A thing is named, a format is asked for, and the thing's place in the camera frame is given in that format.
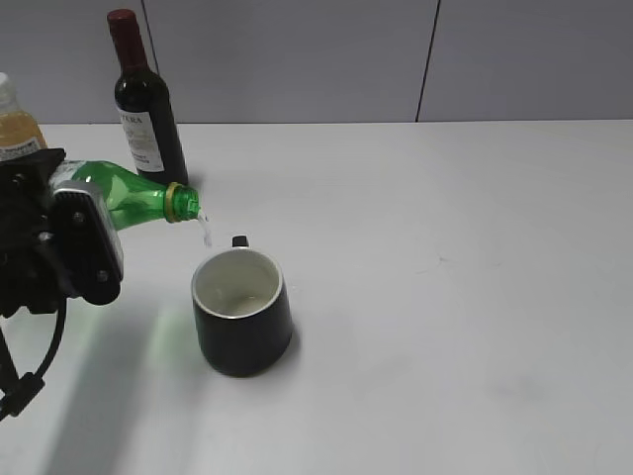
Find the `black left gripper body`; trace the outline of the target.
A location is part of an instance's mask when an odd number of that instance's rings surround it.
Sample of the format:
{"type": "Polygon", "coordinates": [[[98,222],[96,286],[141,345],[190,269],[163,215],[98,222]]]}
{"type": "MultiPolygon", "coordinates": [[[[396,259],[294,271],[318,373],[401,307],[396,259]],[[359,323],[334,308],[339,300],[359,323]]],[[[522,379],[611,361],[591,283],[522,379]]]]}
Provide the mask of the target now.
{"type": "Polygon", "coordinates": [[[45,148],[1,162],[1,316],[25,307],[50,314],[78,293],[59,253],[49,179],[65,150],[45,148]]]}

